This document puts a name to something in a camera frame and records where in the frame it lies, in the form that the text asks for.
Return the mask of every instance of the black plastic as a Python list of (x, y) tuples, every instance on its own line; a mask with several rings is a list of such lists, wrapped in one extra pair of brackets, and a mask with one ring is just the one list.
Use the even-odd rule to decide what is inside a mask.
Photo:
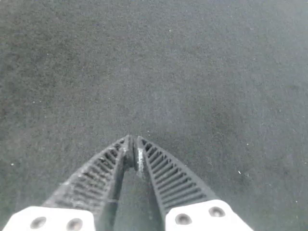
[(110, 230), (132, 157), (130, 136), (119, 139), (85, 163), (42, 206), (88, 210), (103, 224), (101, 229)]
[(137, 150), (135, 158), (143, 163), (136, 166), (150, 177), (163, 220), (174, 207), (218, 199), (188, 167), (158, 145), (138, 137)]

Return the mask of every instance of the screw hole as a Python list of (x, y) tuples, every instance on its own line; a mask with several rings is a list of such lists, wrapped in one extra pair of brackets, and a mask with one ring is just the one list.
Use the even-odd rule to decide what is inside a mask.
[(175, 222), (178, 225), (189, 225), (192, 223), (192, 219), (187, 214), (181, 213), (175, 217)]
[(79, 218), (74, 218), (70, 220), (66, 226), (68, 231), (78, 231), (82, 227), (82, 220)]
[(39, 229), (41, 227), (43, 227), (46, 223), (46, 217), (39, 217), (39, 218), (35, 218), (30, 225), (30, 228), (32, 229)]
[(212, 217), (216, 218), (224, 217), (226, 215), (225, 212), (219, 207), (210, 208), (209, 213)]

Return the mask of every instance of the ribbed texture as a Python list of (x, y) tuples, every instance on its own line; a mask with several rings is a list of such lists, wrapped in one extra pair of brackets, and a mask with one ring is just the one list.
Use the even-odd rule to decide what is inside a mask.
[(157, 145), (139, 138), (160, 211), (216, 199), (215, 194), (185, 165)]
[(108, 199), (115, 169), (123, 156), (125, 140), (108, 147), (85, 163), (43, 204), (48, 207), (84, 209), (99, 214)]

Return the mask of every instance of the dark gray carpet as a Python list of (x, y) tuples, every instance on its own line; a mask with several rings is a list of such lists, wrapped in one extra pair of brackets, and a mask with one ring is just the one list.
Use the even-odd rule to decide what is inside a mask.
[[(255, 230), (308, 230), (307, 22), (301, 0), (1, 0), (0, 224), (130, 133)], [(116, 230), (151, 220), (134, 179)]]

